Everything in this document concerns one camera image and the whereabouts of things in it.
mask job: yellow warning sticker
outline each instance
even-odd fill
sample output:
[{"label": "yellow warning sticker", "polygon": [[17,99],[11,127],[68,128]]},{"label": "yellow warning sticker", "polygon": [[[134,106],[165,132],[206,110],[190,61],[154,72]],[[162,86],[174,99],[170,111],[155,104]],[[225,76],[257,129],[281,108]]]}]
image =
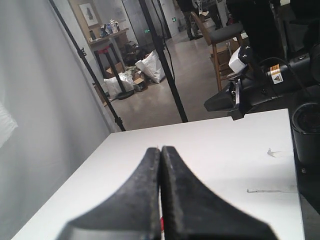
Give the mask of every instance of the yellow warning sticker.
[{"label": "yellow warning sticker", "polygon": [[284,81],[279,64],[270,67],[270,72],[271,72],[271,77],[274,84],[280,84]]}]

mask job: wooden shelf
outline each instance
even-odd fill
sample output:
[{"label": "wooden shelf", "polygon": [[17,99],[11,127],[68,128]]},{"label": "wooden shelf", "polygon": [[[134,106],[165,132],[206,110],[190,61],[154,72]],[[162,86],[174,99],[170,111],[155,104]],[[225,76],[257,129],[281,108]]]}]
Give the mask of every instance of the wooden shelf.
[{"label": "wooden shelf", "polygon": [[89,42],[89,45],[90,45],[91,47],[95,47],[95,46],[98,46],[99,44],[106,43],[106,42],[109,41],[110,38],[116,38],[116,37],[118,37],[118,36],[126,33],[128,30],[129,30],[129,28],[125,28],[125,29],[123,29],[123,30],[121,30],[121,31],[118,31],[117,33],[113,33],[113,34],[110,34],[110,35],[105,36],[105,37],[103,37],[103,38],[100,38],[100,39],[98,39],[98,40],[91,41],[91,42]]}]

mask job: black stand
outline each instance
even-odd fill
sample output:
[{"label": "black stand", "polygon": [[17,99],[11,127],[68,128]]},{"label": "black stand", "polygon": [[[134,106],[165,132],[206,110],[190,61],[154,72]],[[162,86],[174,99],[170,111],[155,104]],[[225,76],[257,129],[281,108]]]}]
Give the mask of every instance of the black stand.
[{"label": "black stand", "polygon": [[116,53],[115,47],[114,47],[114,45],[112,43],[109,46],[107,46],[104,49],[102,49],[102,50],[94,51],[94,55],[96,57],[96,60],[97,60],[98,65],[100,67],[100,70],[102,71],[102,75],[106,79],[107,78],[106,77],[106,72],[105,72],[104,66],[102,65],[100,56],[99,56],[100,54],[104,54],[105,55],[106,59],[108,60],[108,62],[110,64],[112,72],[115,75],[115,78],[116,78],[116,80],[117,80],[117,82],[118,82],[118,84],[120,86],[120,89],[121,89],[121,93],[119,93],[116,98],[119,99],[119,100],[124,100],[124,99],[127,99],[127,98],[131,97],[135,93],[135,90],[126,91],[125,86],[124,86],[123,82],[121,81],[121,79],[119,77],[119,73],[118,73],[118,71],[116,69],[116,66],[115,66],[114,62],[112,61],[112,58],[111,58],[111,56],[109,54],[109,49],[112,50],[113,55],[115,57],[115,60],[119,63],[120,59],[119,59],[119,57],[118,57],[118,55]]},{"label": "black stand", "polygon": [[82,59],[84,65],[85,65],[85,67],[86,67],[86,69],[89,71],[89,73],[90,73],[90,75],[91,75],[91,77],[92,77],[95,85],[97,86],[98,90],[101,92],[101,94],[102,94],[102,96],[103,96],[103,99],[105,100],[105,102],[106,102],[106,104],[108,105],[108,107],[109,107],[112,115],[114,116],[114,121],[115,121],[115,123],[119,126],[119,128],[121,129],[121,131],[125,132],[126,129],[125,129],[124,125],[123,125],[123,121],[122,121],[122,119],[121,119],[120,117],[118,117],[118,115],[117,115],[115,109],[113,108],[113,106],[111,105],[111,103],[110,103],[110,101],[109,101],[109,99],[108,99],[105,91],[104,91],[103,88],[101,87],[101,85],[100,85],[100,83],[99,83],[99,81],[98,81],[98,79],[97,79],[97,76],[95,75],[95,73],[94,73],[94,71],[92,70],[90,64],[88,63],[88,61],[87,61],[87,59],[86,59],[86,55],[87,55],[87,54],[85,53],[84,48],[80,49],[80,47],[79,47],[78,43],[76,42],[74,36],[73,36],[72,33],[70,32],[69,27],[67,26],[65,20],[64,20],[63,17],[61,16],[61,14],[60,14],[60,12],[59,12],[59,10],[58,10],[58,8],[57,8],[54,0],[49,0],[49,2],[50,2],[50,4],[51,4],[51,6],[52,6],[52,8],[53,8],[53,10],[54,10],[54,12],[55,12],[55,14],[56,14],[57,17],[59,18],[62,26],[64,27],[66,33],[68,34],[70,40],[72,41],[72,43],[73,43],[73,45],[74,45],[77,53],[79,54],[79,57]]},{"label": "black stand", "polygon": [[150,16],[150,13],[149,13],[149,10],[148,10],[148,7],[146,5],[146,1],[145,0],[139,0],[139,3],[140,3],[140,6],[141,6],[143,15],[145,17],[145,20],[146,20],[146,22],[148,24],[148,27],[150,29],[150,33],[151,33],[151,36],[152,36],[152,40],[153,40],[153,43],[154,43],[155,50],[158,53],[159,60],[161,61],[161,64],[162,64],[166,79],[168,81],[170,90],[172,92],[176,107],[177,107],[177,109],[179,111],[181,120],[182,120],[183,123],[187,123],[188,122],[188,118],[187,118],[184,106],[183,106],[183,104],[181,102],[181,99],[180,99],[180,96],[179,96],[179,93],[178,93],[178,90],[177,90],[177,86],[175,84],[175,80],[174,80],[174,78],[172,76],[172,73],[171,73],[171,70],[169,68],[168,61],[166,59],[166,55],[165,55],[165,52],[164,52],[163,40],[157,34],[157,31],[155,29],[155,25],[154,25],[154,23],[152,21],[152,18]]}]

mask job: white tabletop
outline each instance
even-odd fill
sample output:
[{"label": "white tabletop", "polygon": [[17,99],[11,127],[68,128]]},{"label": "white tabletop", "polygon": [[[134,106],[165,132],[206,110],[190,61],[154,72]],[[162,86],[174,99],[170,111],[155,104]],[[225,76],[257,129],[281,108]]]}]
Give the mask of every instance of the white tabletop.
[{"label": "white tabletop", "polygon": [[[110,135],[13,240],[55,240],[64,225],[110,197],[148,147],[174,146],[212,191],[268,223],[279,240],[304,230],[286,109]],[[283,157],[267,154],[269,148]]]}]

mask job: wooden chair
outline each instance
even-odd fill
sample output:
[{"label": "wooden chair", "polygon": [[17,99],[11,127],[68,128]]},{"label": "wooden chair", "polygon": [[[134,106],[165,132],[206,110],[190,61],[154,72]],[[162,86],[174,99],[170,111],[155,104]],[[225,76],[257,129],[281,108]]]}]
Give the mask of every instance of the wooden chair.
[{"label": "wooden chair", "polygon": [[223,69],[221,68],[221,65],[219,64],[218,59],[218,52],[217,52],[217,44],[222,43],[224,41],[230,40],[232,38],[236,38],[239,45],[241,46],[243,44],[243,39],[241,37],[241,33],[243,31],[243,26],[241,23],[235,23],[226,27],[223,27],[219,30],[214,30],[212,27],[212,31],[208,31],[210,28],[206,28],[205,25],[201,22],[198,15],[194,12],[191,13],[192,17],[194,18],[197,26],[199,27],[206,43],[208,46],[212,45],[212,52],[214,57],[214,68],[216,73],[216,81],[218,85],[219,92],[222,90],[222,84],[221,81],[226,80],[228,77],[221,76],[221,71]]}]

